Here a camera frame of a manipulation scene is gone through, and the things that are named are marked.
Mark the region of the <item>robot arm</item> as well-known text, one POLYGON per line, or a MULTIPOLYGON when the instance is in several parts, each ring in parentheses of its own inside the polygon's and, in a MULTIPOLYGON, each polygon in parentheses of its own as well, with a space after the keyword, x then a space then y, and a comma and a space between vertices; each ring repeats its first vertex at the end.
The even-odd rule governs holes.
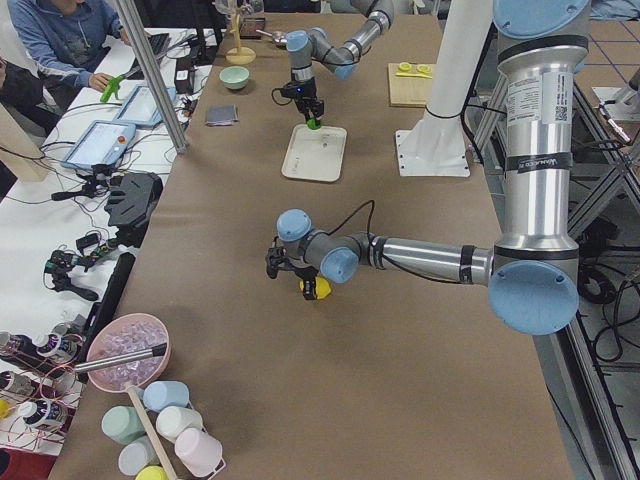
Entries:
POLYGON ((453 2, 425 113, 397 134, 402 175, 467 174, 464 107, 484 41, 495 31, 507 147, 504 230, 494 245, 460 239, 483 230, 483 212, 469 195, 432 201, 426 214, 434 241, 370 231, 339 236, 292 209, 277 220, 267 274, 294 272, 311 299, 318 277, 343 283, 361 265, 397 269, 438 283, 486 286, 494 314, 524 334, 548 335, 570 324, 579 308, 578 247, 568 231, 571 111, 589 12, 586 1, 453 2))
POLYGON ((372 43, 392 26, 395 7, 391 1, 353 1, 351 6, 366 20, 342 45, 336 46, 320 27, 287 33, 286 51, 290 80, 278 89, 281 97, 295 103, 312 130, 321 127, 325 107, 317 96, 313 63, 318 62, 341 80, 348 79, 372 43))

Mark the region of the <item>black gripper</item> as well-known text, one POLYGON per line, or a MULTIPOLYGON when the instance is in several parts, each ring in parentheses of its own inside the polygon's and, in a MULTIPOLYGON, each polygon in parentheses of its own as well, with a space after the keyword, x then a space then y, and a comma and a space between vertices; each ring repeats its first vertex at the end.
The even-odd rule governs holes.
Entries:
POLYGON ((309 125, 313 118, 316 124, 321 123, 324 101, 317 97, 314 79, 292 80, 280 89, 280 95, 294 101, 298 111, 304 116, 306 125, 309 125))
POLYGON ((266 257, 266 274, 270 279, 276 279, 280 271, 293 272, 301 279, 301 291, 305 300, 317 300, 316 276, 318 270, 312 266, 303 266, 300 262, 290 259, 286 255, 285 247, 274 237, 266 257))

